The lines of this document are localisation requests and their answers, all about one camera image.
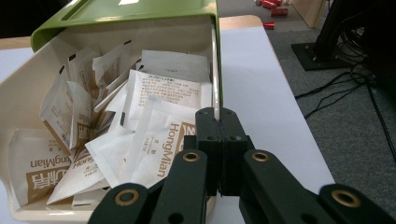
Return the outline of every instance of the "white container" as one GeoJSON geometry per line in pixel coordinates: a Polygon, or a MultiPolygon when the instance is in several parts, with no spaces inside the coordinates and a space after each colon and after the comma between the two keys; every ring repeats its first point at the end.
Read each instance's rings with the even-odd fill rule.
{"type": "Polygon", "coordinates": [[[8,174],[8,144],[18,128],[46,129],[38,113],[54,76],[68,56],[92,42],[102,53],[127,40],[133,42],[134,60],[142,49],[188,52],[206,56],[212,65],[214,106],[219,107],[216,31],[208,16],[151,21],[125,21],[65,29],[0,84],[0,178],[8,193],[11,215],[27,222],[87,222],[94,207],[72,208],[70,203],[46,205],[47,198],[14,209],[8,174]]]}

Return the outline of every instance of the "tea bag packet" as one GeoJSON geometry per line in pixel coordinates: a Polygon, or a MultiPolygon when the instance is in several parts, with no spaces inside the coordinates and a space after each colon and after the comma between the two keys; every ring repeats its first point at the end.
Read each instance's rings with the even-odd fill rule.
{"type": "Polygon", "coordinates": [[[94,72],[91,88],[93,105],[101,102],[111,89],[115,90],[118,85],[126,80],[128,77],[126,71],[129,71],[132,64],[131,41],[115,47],[102,57],[93,59],[92,69],[94,72]]]}
{"type": "Polygon", "coordinates": [[[92,59],[99,56],[99,45],[92,44],[69,57],[70,80],[87,92],[91,92],[92,59]]]}
{"type": "Polygon", "coordinates": [[[75,194],[107,187],[105,177],[99,170],[87,148],[73,150],[73,162],[64,178],[50,195],[47,204],[58,202],[75,194]]]}
{"type": "Polygon", "coordinates": [[[84,193],[76,194],[73,197],[72,207],[78,206],[96,206],[98,205],[106,194],[111,190],[107,189],[96,189],[84,193]]]}
{"type": "Polygon", "coordinates": [[[53,80],[40,108],[40,118],[52,135],[70,155],[70,134],[73,117],[73,92],[67,83],[65,70],[53,80]]]}
{"type": "Polygon", "coordinates": [[[169,173],[184,135],[195,135],[197,109],[149,96],[122,171],[122,183],[151,187],[169,173]]]}
{"type": "Polygon", "coordinates": [[[94,109],[92,114],[92,128],[96,130],[101,130],[103,126],[108,122],[108,120],[112,117],[113,113],[117,110],[113,109],[114,107],[120,106],[123,107],[124,99],[122,101],[122,97],[126,96],[126,83],[124,81],[120,84],[113,92],[111,92],[105,99],[102,100],[94,109]]]}
{"type": "Polygon", "coordinates": [[[121,169],[133,140],[134,131],[118,125],[85,145],[111,188],[122,184],[121,169]]]}
{"type": "Polygon", "coordinates": [[[56,76],[40,108],[40,118],[67,155],[83,146],[92,120],[91,96],[77,83],[67,81],[65,69],[56,76]]]}
{"type": "Polygon", "coordinates": [[[132,70],[135,75],[134,93],[128,114],[128,128],[135,129],[149,95],[177,105],[200,109],[211,106],[212,84],[160,77],[132,70]]]}
{"type": "Polygon", "coordinates": [[[69,82],[73,92],[73,117],[70,134],[70,149],[84,147],[90,139],[92,122],[92,98],[77,83],[69,82]]]}
{"type": "Polygon", "coordinates": [[[49,195],[71,162],[48,130],[28,129],[14,133],[8,161],[16,208],[49,195]]]}
{"type": "Polygon", "coordinates": [[[193,82],[210,82],[210,64],[204,56],[143,50],[139,71],[193,82]]]}

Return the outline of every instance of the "storage box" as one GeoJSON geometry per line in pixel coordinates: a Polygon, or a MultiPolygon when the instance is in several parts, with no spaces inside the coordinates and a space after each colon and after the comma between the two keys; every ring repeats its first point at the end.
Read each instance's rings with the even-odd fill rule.
{"type": "Polygon", "coordinates": [[[29,222],[86,222],[93,207],[46,199],[14,209],[8,174],[8,144],[16,129],[46,129],[38,113],[54,76],[68,56],[92,42],[102,53],[132,39],[134,58],[142,49],[188,52],[211,62],[213,104],[219,108],[219,18],[215,0],[72,1],[32,35],[35,55],[0,84],[0,177],[12,216],[29,222]]]}

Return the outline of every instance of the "black stand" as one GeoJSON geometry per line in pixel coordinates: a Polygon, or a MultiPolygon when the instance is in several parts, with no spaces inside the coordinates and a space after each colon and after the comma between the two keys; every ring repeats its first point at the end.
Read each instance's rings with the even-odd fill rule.
{"type": "Polygon", "coordinates": [[[292,44],[291,48],[305,71],[326,70],[334,68],[346,68],[352,64],[342,61],[338,55],[341,53],[339,48],[335,48],[333,54],[320,58],[313,51],[315,43],[292,44]]]}

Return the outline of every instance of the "screw hole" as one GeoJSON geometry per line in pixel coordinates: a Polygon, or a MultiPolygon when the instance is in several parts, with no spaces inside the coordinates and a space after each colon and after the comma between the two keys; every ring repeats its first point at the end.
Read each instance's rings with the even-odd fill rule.
{"type": "Polygon", "coordinates": [[[139,198],[139,193],[135,189],[125,189],[120,191],[114,201],[119,206],[128,206],[137,201],[139,198]]]}
{"type": "Polygon", "coordinates": [[[198,161],[199,160],[199,155],[193,152],[186,153],[183,155],[183,160],[185,161],[198,161]]]}
{"type": "Polygon", "coordinates": [[[171,224],[180,224],[183,222],[183,216],[180,213],[174,213],[169,216],[168,221],[171,224]]]}
{"type": "Polygon", "coordinates": [[[338,203],[346,207],[356,208],[361,206],[359,198],[355,194],[346,190],[336,189],[332,192],[332,197],[338,203]]]}
{"type": "Polygon", "coordinates": [[[318,220],[314,216],[309,215],[309,214],[302,214],[301,219],[306,224],[317,224],[318,223],[318,220]]]}
{"type": "Polygon", "coordinates": [[[263,152],[255,152],[252,155],[255,161],[268,161],[270,158],[263,152]]]}

